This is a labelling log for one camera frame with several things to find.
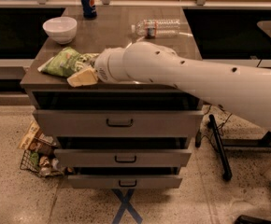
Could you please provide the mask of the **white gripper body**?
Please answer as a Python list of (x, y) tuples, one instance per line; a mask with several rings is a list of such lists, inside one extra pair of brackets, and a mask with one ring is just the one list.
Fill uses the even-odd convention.
[(117, 80), (111, 75), (109, 71), (109, 59), (114, 53), (114, 49), (105, 49), (101, 52), (94, 62), (94, 69), (100, 80), (106, 83), (116, 83)]

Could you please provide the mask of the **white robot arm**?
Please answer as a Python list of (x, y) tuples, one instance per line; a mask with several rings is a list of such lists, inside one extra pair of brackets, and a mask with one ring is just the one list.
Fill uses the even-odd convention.
[(186, 59), (170, 48), (137, 42), (105, 49), (68, 83), (78, 87), (99, 80), (175, 87), (271, 132), (271, 69)]

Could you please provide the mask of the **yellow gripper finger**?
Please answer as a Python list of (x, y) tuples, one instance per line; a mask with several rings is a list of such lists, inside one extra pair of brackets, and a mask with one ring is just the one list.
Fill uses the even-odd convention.
[(89, 66), (73, 74), (67, 82), (72, 87), (94, 85), (98, 82), (98, 76), (95, 69)]

